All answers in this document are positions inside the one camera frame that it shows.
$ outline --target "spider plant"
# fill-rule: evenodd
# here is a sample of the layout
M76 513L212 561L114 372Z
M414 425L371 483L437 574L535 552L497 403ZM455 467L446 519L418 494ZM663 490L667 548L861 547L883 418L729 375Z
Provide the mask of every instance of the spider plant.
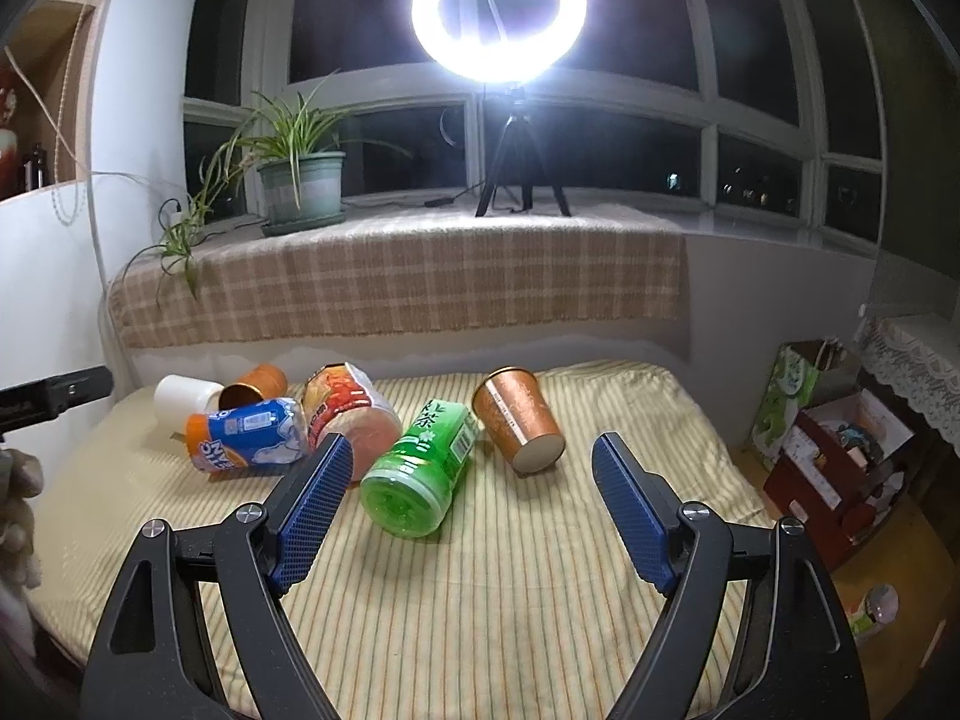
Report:
M370 139L341 140L338 128L349 116L349 111L329 111L312 108L313 98L317 95L323 81L304 97L298 93L296 104L289 104L282 98L268 98L256 92L261 105L248 109L248 116L234 130L232 136L214 152L210 161L200 165L200 180L203 186L189 199L186 213L180 221L166 225L162 220L160 207L157 218L163 228L160 242L138 251L123 271L126 277L134 261L150 251L160 252L160 267L167 275L181 272L187 287L194 298L197 297L197 267L193 257L194 247L200 245L205 236L203 225L213 202L230 186L242 180L247 170L264 162L281 160L290 165L293 180L296 207L301 207L301 157L322 151L337 149L343 143L373 143L399 151L407 157L411 153L392 143ZM261 124L267 130L265 134L251 134L255 124ZM160 300L160 285L157 285L157 301Z
M296 104L291 106L283 98L271 100L256 92L260 98L261 107L251 112L244 124L234 132L232 143L227 148L227 156L232 155L234 148L240 148L247 167L252 163L283 161L290 165L290 175L294 186L294 200L296 207L301 207L301 169L299 158L307 154L316 154L339 148L340 137L337 129L349 113L347 111L325 111L320 108L311 108L318 90L314 90L304 98L296 93ZM251 124L262 122L270 130L267 134L245 134Z
M160 242L136 252L124 267L121 279L127 277L128 271L139 257L151 251L160 252L160 269L168 276L177 275L178 272L182 274L190 294L196 298L198 280L193 248L203 242L203 225L214 201L224 190L237 184L246 169L242 161L233 160L229 142L220 146L209 162L200 165L202 186L200 191L187 201L187 210L181 220L173 224L166 224L163 221L163 209L176 199L165 201L157 210L157 220L163 229ZM162 282L157 284L157 302L160 302L161 284Z

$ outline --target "plant pot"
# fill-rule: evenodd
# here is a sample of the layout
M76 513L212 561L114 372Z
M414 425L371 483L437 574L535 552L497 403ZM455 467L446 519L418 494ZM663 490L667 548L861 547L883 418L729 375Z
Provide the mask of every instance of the plant pot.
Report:
M299 208L296 207L290 163L277 160L260 167L258 172L267 200L267 227L275 231L287 226L307 230L342 221L344 214L340 192L344 157L346 155L342 151L322 151L299 158Z

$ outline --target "screw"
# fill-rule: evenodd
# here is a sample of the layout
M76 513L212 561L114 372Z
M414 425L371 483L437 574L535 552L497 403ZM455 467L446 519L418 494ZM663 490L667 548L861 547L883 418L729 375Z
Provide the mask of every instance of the screw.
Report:
M803 528L803 522L793 517L786 517L784 521L781 522L781 528L784 529L784 533L786 533L787 536L800 536L805 529Z
M704 504L699 501L691 501L690 503L683 504L683 516L693 522L698 522L701 519L707 519L710 516L710 509L708 509Z
M147 536L147 538L156 538L166 529L167 526L162 519L152 519L150 522L140 528L140 532L143 533L144 536Z
M257 522L263 516L263 507L258 503L245 503L237 509L236 518L244 525Z

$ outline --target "blue gripper pad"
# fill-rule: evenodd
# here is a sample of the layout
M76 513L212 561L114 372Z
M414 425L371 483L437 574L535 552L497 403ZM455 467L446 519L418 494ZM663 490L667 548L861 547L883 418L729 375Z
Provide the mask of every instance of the blue gripper pad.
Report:
M269 580L280 595L306 579L352 474L352 447L347 439L339 436L277 533L277 564Z
M637 574L661 594L671 594L680 578L670 562L664 524L632 480L617 448L606 437L594 442L592 461L593 480Z

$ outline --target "striped bedsheet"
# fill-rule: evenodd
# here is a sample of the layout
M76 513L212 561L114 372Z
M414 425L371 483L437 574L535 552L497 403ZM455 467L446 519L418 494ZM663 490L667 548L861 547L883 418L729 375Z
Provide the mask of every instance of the striped bedsheet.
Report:
M380 382L408 422L429 397L469 403L480 381L450 374ZM445 523L401 541L349 490L313 570L283 600L304 653L344 720L602 718L650 637L662 599L637 578L590 475L595 438L616 430L680 499L728 520L769 525L707 418L666 370L597 362L541 375L568 438L554 469L520 479L488 440ZM275 479L214 479L157 428L152 391L119 403L37 505L45 627L81 661L136 529L184 528L263 500ZM691 713L719 698L740 610L728 587ZM224 689L256 716L219 592L203 603Z

